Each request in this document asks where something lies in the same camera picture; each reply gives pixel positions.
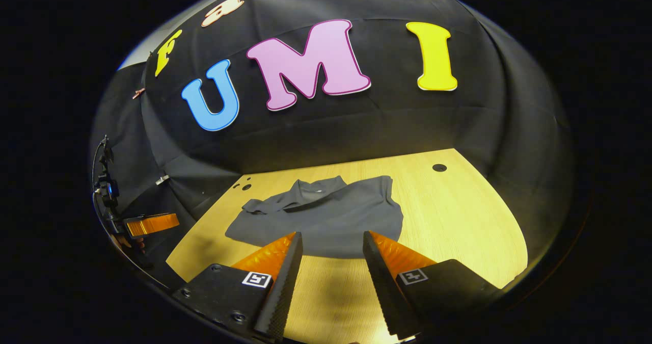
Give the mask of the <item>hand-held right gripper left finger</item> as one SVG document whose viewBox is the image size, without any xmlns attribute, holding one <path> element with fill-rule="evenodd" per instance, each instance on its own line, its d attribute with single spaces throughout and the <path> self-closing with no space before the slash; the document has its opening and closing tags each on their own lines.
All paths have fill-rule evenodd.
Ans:
<svg viewBox="0 0 652 344">
<path fill-rule="evenodd" d="M 302 258 L 302 235 L 292 232 L 231 267 L 208 265 L 172 296 L 238 339 L 282 342 Z"/>
</svg>

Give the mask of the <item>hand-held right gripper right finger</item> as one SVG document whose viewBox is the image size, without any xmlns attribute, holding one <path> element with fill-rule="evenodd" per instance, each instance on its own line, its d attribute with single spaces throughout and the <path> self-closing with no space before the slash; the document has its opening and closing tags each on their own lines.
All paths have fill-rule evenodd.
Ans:
<svg viewBox="0 0 652 344">
<path fill-rule="evenodd" d="M 389 333 L 414 341 L 464 341 L 502 290 L 456 259 L 436 262 L 366 231 L 363 254 Z"/>
</svg>

